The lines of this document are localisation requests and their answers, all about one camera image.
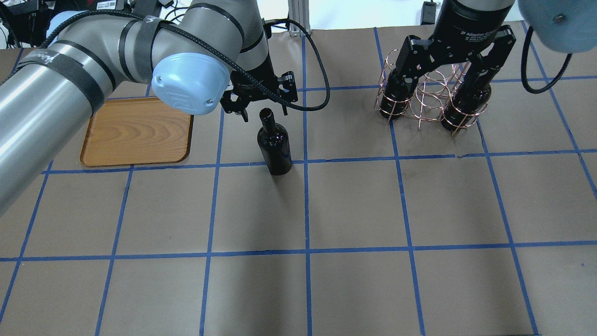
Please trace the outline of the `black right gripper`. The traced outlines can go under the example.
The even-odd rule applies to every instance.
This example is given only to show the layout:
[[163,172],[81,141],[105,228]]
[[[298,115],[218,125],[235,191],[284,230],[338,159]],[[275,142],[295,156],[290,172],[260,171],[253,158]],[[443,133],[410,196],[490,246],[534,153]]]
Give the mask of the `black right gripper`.
[[[426,40],[408,35],[395,62],[395,100],[406,105],[418,85],[420,70],[472,62],[466,92],[475,101],[491,96],[491,81],[503,68],[516,38],[503,25],[513,0],[444,0],[433,33]],[[492,45],[488,55],[480,53]]]

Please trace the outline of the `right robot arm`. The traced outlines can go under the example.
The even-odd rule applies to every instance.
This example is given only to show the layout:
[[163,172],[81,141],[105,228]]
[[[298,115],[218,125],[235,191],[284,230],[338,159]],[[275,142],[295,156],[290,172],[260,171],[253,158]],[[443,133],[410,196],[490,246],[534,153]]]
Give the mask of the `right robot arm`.
[[[471,62],[471,66],[461,89],[468,94],[486,89],[515,43],[515,36],[503,24],[513,5],[513,0],[444,0],[428,40],[415,35],[405,38],[387,80],[386,96],[405,102],[423,75],[444,64],[464,62]],[[572,55],[596,46],[597,5],[594,0],[520,0],[518,6],[529,25],[521,80],[529,93],[544,93],[563,76]],[[555,78],[540,89],[528,83],[528,49],[533,34],[548,49],[566,55]]]

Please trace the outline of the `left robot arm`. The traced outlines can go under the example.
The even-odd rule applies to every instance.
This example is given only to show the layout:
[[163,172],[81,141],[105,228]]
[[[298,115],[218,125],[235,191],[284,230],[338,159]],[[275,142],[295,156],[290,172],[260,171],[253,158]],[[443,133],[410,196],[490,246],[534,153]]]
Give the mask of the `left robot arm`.
[[179,24],[113,9],[62,22],[1,85],[1,212],[124,81],[191,115],[292,108],[293,73],[275,75],[267,40],[255,0],[194,0]]

